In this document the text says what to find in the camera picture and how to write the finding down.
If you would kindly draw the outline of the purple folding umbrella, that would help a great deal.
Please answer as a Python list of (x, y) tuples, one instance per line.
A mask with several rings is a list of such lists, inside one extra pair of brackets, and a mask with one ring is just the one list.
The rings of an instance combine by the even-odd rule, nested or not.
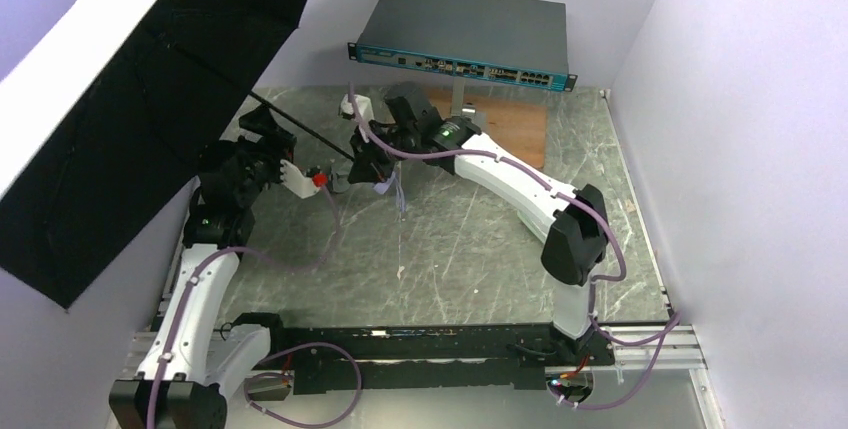
[(197, 172), (249, 90), (304, 30), (308, 0), (152, 0), (104, 61), (80, 39), (58, 83), (4, 107), (62, 117), (1, 199), (1, 266), (72, 307)]

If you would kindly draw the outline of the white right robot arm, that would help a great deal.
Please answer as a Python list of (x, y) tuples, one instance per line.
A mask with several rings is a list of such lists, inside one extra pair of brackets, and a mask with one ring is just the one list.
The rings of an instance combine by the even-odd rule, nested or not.
[(600, 190), (543, 174), (468, 117), (442, 117), (414, 83), (391, 87), (384, 102), (390, 123), (375, 120), (366, 96), (348, 92), (339, 104), (340, 115), (357, 124), (349, 182), (377, 184), (394, 175), (399, 161), (417, 160), (491, 191), (517, 210), (543, 244), (541, 264), (556, 282), (553, 326), (571, 339), (585, 336), (594, 314), (593, 279), (610, 242)]

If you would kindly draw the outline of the mint green umbrella case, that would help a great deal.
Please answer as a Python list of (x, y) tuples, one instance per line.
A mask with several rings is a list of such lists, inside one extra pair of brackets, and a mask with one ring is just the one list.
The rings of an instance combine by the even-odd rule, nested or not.
[(547, 230), (540, 226), (531, 216), (518, 210), (517, 216), (522, 224), (542, 243), (547, 238)]

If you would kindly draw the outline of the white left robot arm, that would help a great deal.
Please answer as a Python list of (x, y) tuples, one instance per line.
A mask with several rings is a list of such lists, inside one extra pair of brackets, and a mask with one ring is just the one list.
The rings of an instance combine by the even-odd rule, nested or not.
[(134, 374), (114, 382), (109, 406), (121, 428), (223, 428), (228, 403), (270, 351), (269, 327), (236, 325), (216, 339), (223, 296), (243, 255), (263, 190), (283, 181), (296, 138), (266, 106), (238, 120), (239, 136), (206, 145), (183, 228), (171, 298)]

